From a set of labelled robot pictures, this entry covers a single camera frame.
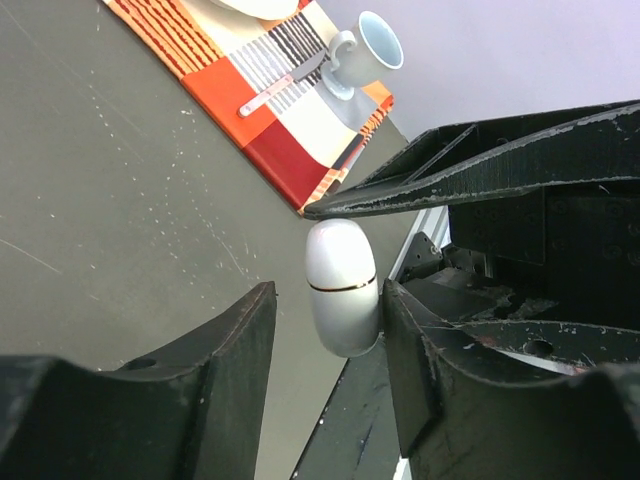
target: cup handle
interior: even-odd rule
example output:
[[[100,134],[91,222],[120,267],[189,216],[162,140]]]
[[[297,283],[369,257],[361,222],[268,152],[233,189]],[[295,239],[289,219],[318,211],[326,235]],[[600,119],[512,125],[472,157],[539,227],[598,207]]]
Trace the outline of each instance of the cup handle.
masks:
[[[347,51],[353,50],[358,45],[355,35],[350,30],[338,32],[329,42],[329,58],[331,59],[332,72],[340,68],[340,60],[338,60],[336,54],[338,53],[338,49],[343,45]]]

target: white cup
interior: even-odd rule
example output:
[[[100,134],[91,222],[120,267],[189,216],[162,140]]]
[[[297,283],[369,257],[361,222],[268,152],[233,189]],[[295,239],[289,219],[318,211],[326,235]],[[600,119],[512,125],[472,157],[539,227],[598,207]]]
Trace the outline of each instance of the white cup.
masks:
[[[351,99],[355,88],[380,80],[404,63],[402,46],[391,27],[379,15],[366,11],[351,30],[331,39],[329,57],[320,69],[322,80],[341,100]]]

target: gray tabletop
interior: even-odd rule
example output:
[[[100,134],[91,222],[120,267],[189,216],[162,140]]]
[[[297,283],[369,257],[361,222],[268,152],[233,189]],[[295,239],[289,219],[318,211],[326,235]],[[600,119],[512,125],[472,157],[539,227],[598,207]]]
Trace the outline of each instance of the gray tabletop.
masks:
[[[114,369],[279,291],[257,478],[286,478],[343,361],[316,338],[302,220],[99,0],[0,0],[0,353]],[[350,183],[403,144],[384,125]],[[412,215],[367,219],[379,271]]]

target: striped placemat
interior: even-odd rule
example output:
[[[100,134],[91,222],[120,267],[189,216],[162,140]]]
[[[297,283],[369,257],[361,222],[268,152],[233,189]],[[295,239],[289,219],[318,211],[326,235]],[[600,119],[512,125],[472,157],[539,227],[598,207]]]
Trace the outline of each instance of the striped placemat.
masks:
[[[180,79],[291,206],[336,190],[393,97],[376,82],[344,102],[314,73],[247,118],[238,108],[319,51],[337,28],[313,0],[262,21],[210,0],[102,0]]]

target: scratched black surface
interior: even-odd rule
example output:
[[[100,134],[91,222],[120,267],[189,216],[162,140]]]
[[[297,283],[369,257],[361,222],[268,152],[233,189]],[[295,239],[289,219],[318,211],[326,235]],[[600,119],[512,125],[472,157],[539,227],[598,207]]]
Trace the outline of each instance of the scratched black surface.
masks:
[[[292,479],[393,477],[400,447],[382,342],[347,362],[320,422]]]

